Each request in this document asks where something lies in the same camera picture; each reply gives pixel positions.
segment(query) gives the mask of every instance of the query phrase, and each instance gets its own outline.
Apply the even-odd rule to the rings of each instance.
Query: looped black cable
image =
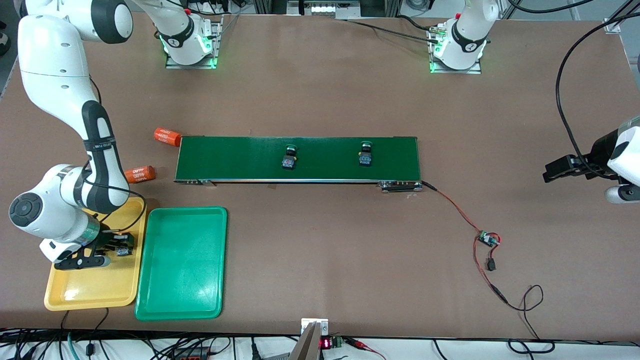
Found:
[[[524,350],[517,350],[516,348],[513,347],[513,343],[518,343],[520,344]],[[527,344],[524,343],[524,341],[520,340],[520,339],[508,339],[507,340],[507,346],[509,347],[509,349],[511,351],[513,351],[516,354],[520,354],[520,355],[528,355],[531,360],[535,360],[533,358],[533,354],[548,354],[552,351],[554,351],[556,349],[556,343],[553,341],[539,341],[539,343],[543,343],[543,344],[551,344],[551,347],[546,349],[546,350],[531,350]]]

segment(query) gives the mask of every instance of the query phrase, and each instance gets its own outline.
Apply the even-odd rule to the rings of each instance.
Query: brown table surface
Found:
[[[474,232],[439,194],[178,185],[177,149],[152,136],[163,126],[191,135],[417,136],[423,179],[502,236],[492,281],[515,304],[529,285],[544,287],[529,314],[541,337],[640,339],[640,208],[606,202],[613,182],[541,176],[573,152],[554,80],[566,50],[596,22],[498,21],[483,74],[471,76],[430,74],[422,42],[290,16],[242,16],[218,70],[165,70],[151,22],[134,19],[127,43],[86,44],[91,73],[123,167],[159,169],[132,189],[156,207],[228,209],[223,311],[139,322],[131,305],[111,309],[103,328],[295,334],[300,318],[325,317],[332,332],[359,336],[530,336],[478,274]],[[421,35],[403,20],[372,22]],[[622,44],[603,31],[577,49],[563,90],[584,152],[640,109]],[[3,208],[49,167],[86,159],[78,136],[29,102],[18,71],[0,102],[0,154]],[[51,264],[40,240],[7,216],[0,229],[1,326],[59,326],[63,314],[42,302]],[[487,249],[479,245],[481,261]],[[73,311],[67,327],[92,328],[102,315]]]

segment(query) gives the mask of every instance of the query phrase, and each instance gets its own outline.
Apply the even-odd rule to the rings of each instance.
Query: white floor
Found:
[[[432,340],[404,340],[404,339],[360,339],[374,350],[383,354],[387,360],[442,360],[436,352]],[[260,355],[263,359],[271,356],[289,353],[295,346],[295,342],[289,338],[256,338]],[[80,360],[88,357],[84,354],[87,341],[79,341],[74,346]],[[106,360],[99,344],[94,341],[95,354],[93,360]],[[161,350],[175,343],[175,340],[154,340],[156,349]],[[110,360],[147,360],[154,356],[151,349],[137,340],[105,340],[105,350]],[[220,351],[227,344],[226,338],[216,339],[211,350]],[[448,360],[524,360],[530,359],[527,355],[519,355],[512,352],[504,341],[458,341],[438,340],[438,345]],[[531,350],[544,350],[549,345],[528,343]],[[233,346],[229,346],[224,352],[210,357],[210,359],[233,360]],[[26,353],[29,346],[24,347],[22,353]],[[42,350],[36,351],[36,359]],[[0,348],[0,359],[13,359],[15,347],[13,345]],[[326,360],[334,360],[348,356],[346,360],[382,360],[379,355],[357,350],[348,345],[340,348],[324,351]],[[73,359],[66,342],[63,342],[64,359]],[[236,359],[251,359],[251,339],[236,338]],[[58,344],[52,345],[47,351],[44,360],[59,360]],[[640,347],[622,345],[588,345],[588,344],[557,344],[556,349],[549,354],[536,354],[535,360],[638,360],[640,359]]]

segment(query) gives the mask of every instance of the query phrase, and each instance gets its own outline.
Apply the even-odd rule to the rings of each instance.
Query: black velcro strap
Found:
[[[109,136],[108,138],[99,138],[95,141],[85,140],[83,143],[84,149],[87,151],[104,151],[110,149],[111,145],[116,143],[116,138]]]
[[[170,47],[182,47],[184,41],[193,34],[193,30],[195,28],[193,19],[189,16],[187,16],[187,19],[189,19],[189,24],[187,24],[187,27],[179,34],[169,36],[159,32],[160,36],[167,45],[169,45]]]
[[[486,40],[486,36],[480,40],[469,40],[462,36],[460,32],[458,32],[458,22],[454,22],[451,27],[451,35],[453,36],[453,40],[455,40],[464,53],[473,53],[483,42]]]

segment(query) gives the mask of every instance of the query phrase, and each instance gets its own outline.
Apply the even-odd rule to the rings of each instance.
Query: gray floor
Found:
[[[462,10],[465,0],[436,0],[432,10],[422,12],[413,10],[408,6],[403,6],[402,13],[408,16],[419,17],[450,17],[456,12]],[[562,6],[567,3],[574,3],[576,0],[524,0],[522,6],[542,9]],[[130,1],[132,10],[140,10]],[[581,5],[573,11],[563,10],[561,12],[549,14],[530,14],[516,11],[512,19],[526,20],[602,20],[608,17],[615,9],[618,8],[623,0],[595,0],[591,3]],[[18,29],[18,16],[13,10],[13,0],[0,0],[0,20],[7,23],[8,27],[5,32],[12,40],[13,45],[7,54],[0,56],[0,86],[8,81],[15,57],[17,55],[16,38]],[[541,34],[541,36],[557,36],[555,34]],[[631,63],[630,71],[636,77],[636,83],[640,88],[640,72],[637,67],[638,54],[640,54],[640,17],[627,20],[622,25],[622,41]]]

